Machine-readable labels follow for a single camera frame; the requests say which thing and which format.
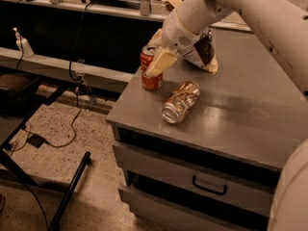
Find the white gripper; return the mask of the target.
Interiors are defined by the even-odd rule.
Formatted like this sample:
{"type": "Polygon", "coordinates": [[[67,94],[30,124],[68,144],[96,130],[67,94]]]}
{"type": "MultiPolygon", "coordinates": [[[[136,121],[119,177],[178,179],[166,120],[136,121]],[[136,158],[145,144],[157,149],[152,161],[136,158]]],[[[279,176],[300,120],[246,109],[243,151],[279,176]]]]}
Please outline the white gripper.
{"type": "Polygon", "coordinates": [[[169,14],[163,28],[157,30],[148,45],[160,47],[145,71],[147,77],[156,77],[171,67],[177,61],[177,53],[186,61],[201,69],[208,72],[215,71],[215,49],[212,44],[212,32],[205,29],[200,34],[193,34],[184,26],[176,10],[169,14]]]}

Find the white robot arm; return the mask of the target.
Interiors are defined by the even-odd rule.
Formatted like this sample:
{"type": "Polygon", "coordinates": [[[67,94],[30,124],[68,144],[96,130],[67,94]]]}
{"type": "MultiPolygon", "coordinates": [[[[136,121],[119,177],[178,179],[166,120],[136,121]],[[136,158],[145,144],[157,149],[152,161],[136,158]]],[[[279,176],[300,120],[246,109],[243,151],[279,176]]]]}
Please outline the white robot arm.
{"type": "MultiPolygon", "coordinates": [[[[246,58],[267,54],[276,61],[297,92],[308,86],[307,13],[288,0],[183,0],[167,16],[152,40],[159,45],[146,71],[157,76],[178,57],[201,68],[209,64],[197,45],[206,30],[237,13],[254,41],[244,46],[246,58]]],[[[308,231],[308,141],[283,166],[269,213],[267,231],[308,231]]]]}

